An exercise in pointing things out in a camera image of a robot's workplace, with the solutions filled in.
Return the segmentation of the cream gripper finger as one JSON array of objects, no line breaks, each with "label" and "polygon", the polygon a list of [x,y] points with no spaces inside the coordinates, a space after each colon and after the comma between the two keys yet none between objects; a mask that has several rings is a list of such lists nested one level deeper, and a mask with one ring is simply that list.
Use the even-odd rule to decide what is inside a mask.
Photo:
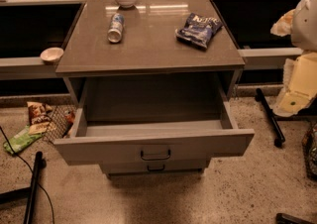
[{"label": "cream gripper finger", "polygon": [[273,105],[273,113],[290,117],[308,108],[317,96],[317,54],[304,53],[288,58],[283,67],[283,87]]},{"label": "cream gripper finger", "polygon": [[290,35],[292,32],[292,20],[294,9],[286,12],[279,20],[274,23],[270,29],[273,35],[284,37]]}]

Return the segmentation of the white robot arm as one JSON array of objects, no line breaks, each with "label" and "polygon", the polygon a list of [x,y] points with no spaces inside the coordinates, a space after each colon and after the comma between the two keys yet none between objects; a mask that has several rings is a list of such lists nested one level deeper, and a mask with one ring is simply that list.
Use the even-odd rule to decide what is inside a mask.
[{"label": "white robot arm", "polygon": [[317,96],[317,0],[300,0],[295,9],[285,13],[270,29],[273,35],[291,37],[302,49],[297,59],[288,58],[283,67],[283,87],[273,112],[290,117],[308,108]]}]

